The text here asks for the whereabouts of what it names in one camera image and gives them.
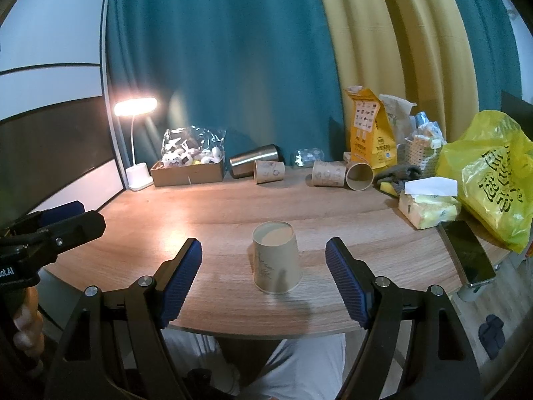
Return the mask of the person's left hand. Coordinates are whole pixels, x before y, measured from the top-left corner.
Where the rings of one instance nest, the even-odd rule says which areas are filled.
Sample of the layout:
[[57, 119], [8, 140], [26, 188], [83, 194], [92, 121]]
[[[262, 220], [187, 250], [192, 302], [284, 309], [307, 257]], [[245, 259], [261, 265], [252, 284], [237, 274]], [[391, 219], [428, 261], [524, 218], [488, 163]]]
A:
[[36, 287], [25, 290], [24, 302], [14, 315], [15, 347], [24, 353], [33, 364], [32, 374], [42, 371], [41, 355], [44, 351], [43, 317], [38, 310], [38, 291]]

